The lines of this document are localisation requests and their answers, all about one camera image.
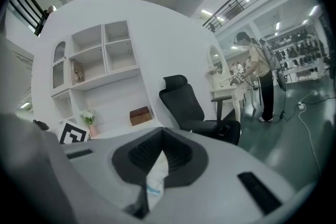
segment beige shirt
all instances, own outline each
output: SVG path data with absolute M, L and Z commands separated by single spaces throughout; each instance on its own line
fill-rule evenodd
M 263 77 L 270 71 L 268 62 L 266 61 L 266 57 L 262 49 L 259 48 L 257 45 L 250 46 L 250 56 L 251 56 L 251 62 L 258 62 L 258 67 L 255 71 L 257 76 Z

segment white cable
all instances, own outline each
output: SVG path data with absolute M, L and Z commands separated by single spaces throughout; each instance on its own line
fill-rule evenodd
M 311 140 L 310 130 L 308 129 L 307 125 L 305 124 L 305 122 L 304 122 L 304 121 L 301 119 L 301 117 L 300 117 L 300 115 L 301 115 L 303 112 L 305 112 L 305 111 L 307 110 L 307 106 L 306 106 L 305 104 L 303 104 L 303 105 L 304 105 L 305 109 L 299 113 L 299 116 L 298 116 L 298 117 L 299 117 L 300 122 L 303 123 L 303 125 L 305 126 L 305 128 L 306 128 L 307 131 L 308 131 L 308 138 L 309 138 L 309 142 L 310 142 L 311 151 L 313 152 L 313 155 L 314 155 L 314 158 L 315 158 L 315 162 L 316 162 L 316 165 L 317 165 L 317 169 L 318 169 L 318 171 L 319 171 L 319 175 L 321 176 L 321 168 L 320 168 L 319 162 L 318 162 L 318 160 L 317 160 L 317 155 L 316 155 L 315 149 L 314 149 L 314 147 L 313 147 L 313 142 L 312 142 L 312 140 Z

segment chair headrest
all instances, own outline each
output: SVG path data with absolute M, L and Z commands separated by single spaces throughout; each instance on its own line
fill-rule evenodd
M 166 82 L 166 91 L 173 91 L 188 84 L 187 78 L 183 75 L 174 75 L 163 79 Z

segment chair seat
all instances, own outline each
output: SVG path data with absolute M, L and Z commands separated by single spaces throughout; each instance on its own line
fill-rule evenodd
M 240 138 L 240 123 L 238 121 L 220 121 L 217 129 L 212 133 L 203 133 L 202 135 L 225 141 L 230 144 L 238 145 Z

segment black pants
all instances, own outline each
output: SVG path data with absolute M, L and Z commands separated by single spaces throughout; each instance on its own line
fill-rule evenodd
M 274 87 L 273 87 L 273 75 L 270 70 L 263 77 L 259 77 L 261 86 L 261 95 L 264 102 L 263 119 L 269 121 L 272 119 L 273 114 L 273 101 L 274 101 Z

